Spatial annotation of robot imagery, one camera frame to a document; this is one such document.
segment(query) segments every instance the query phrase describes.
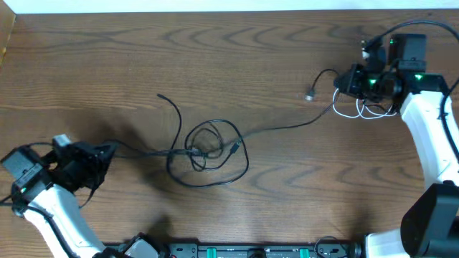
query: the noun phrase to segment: white backdrop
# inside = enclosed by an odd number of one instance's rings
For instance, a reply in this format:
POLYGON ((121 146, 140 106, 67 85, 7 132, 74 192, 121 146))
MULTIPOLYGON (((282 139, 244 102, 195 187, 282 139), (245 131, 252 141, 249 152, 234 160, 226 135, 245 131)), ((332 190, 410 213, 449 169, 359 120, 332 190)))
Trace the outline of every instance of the white backdrop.
POLYGON ((324 9, 452 9, 459 0, 4 0, 17 14, 286 11, 324 9))

